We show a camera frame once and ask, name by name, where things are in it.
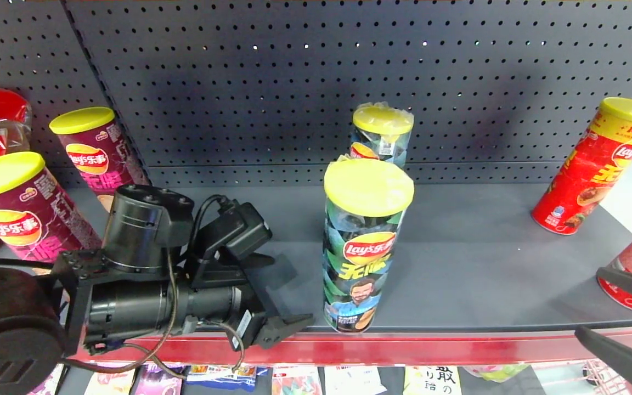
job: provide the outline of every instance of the red shelf edge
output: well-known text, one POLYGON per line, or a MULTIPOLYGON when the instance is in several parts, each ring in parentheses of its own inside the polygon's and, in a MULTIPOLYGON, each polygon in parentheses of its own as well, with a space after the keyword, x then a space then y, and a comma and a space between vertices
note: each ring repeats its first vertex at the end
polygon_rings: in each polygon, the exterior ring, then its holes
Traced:
MULTIPOLYGON (((632 347, 632 328, 599 330, 632 347)), ((133 340, 153 348, 157 337, 133 340)), ((158 356, 165 362, 233 365, 238 353, 226 337, 192 336, 169 339, 158 356)), ((80 352, 74 358, 88 362, 130 362, 140 352, 122 348, 90 357, 80 352)), ((366 364, 404 365, 499 365, 589 359, 572 331, 516 333, 436 333, 351 335, 300 333, 269 350, 258 346, 246 351, 247 365, 303 363, 313 365, 366 364)))

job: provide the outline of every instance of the cartoon man illustration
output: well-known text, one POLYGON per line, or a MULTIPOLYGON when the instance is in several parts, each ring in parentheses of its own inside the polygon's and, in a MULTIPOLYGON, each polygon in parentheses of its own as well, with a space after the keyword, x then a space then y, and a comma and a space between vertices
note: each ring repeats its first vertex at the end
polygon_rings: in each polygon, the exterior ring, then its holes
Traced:
POLYGON ((331 312, 339 317, 356 317, 363 314, 355 328, 364 328, 374 315, 375 307, 379 302, 379 295, 372 296, 372 292, 374 292, 374 279, 364 278, 351 286, 352 300, 332 303, 331 312))

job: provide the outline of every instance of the robotic arm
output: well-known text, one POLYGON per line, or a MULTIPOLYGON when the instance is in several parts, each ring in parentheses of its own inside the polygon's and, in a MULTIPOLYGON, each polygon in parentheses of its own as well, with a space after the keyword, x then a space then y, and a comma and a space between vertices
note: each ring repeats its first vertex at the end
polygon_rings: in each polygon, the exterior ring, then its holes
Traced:
MULTIPOLYGON (((63 252, 49 275, 0 267, 0 393, 27 393, 78 345, 96 355, 135 337, 163 334, 163 341, 220 325, 233 350, 244 352, 270 348, 313 323, 311 314, 269 317, 245 275, 274 262, 255 253, 272 232, 253 205, 214 195, 196 220, 193 209, 190 198, 171 190, 125 185, 100 250, 63 252), (213 201, 218 218, 201 227, 213 201)), ((15 259, 0 265, 35 266, 15 259)))

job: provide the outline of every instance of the pegboard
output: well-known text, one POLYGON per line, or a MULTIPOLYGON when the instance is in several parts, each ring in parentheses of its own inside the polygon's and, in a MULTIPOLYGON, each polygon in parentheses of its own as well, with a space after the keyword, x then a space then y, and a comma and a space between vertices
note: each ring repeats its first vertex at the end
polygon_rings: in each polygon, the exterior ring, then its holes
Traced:
POLYGON ((416 115, 409 163, 557 162, 632 97, 632 2, 69 6, 150 167, 327 163, 369 100, 416 115))
POLYGON ((51 168, 72 163, 50 132, 50 120, 77 108, 108 105, 59 2, 0 0, 0 87, 31 103, 32 149, 51 168))
MULTIPOLYGON (((547 183, 561 162, 418 163, 404 168, 415 183, 547 183)), ((168 188, 323 185, 326 165, 154 167, 156 185, 168 188)))

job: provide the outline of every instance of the green chip can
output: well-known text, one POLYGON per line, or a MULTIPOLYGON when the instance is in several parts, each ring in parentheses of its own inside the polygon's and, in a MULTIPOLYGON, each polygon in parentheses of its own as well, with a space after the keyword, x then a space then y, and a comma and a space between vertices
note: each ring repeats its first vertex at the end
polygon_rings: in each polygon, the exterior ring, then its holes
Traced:
POLYGON ((394 164, 353 159, 329 165, 324 189, 324 315, 336 331, 363 332, 393 263, 414 183, 394 164))
POLYGON ((386 102, 365 103, 353 113, 352 158, 384 160, 403 168, 414 115, 386 102))

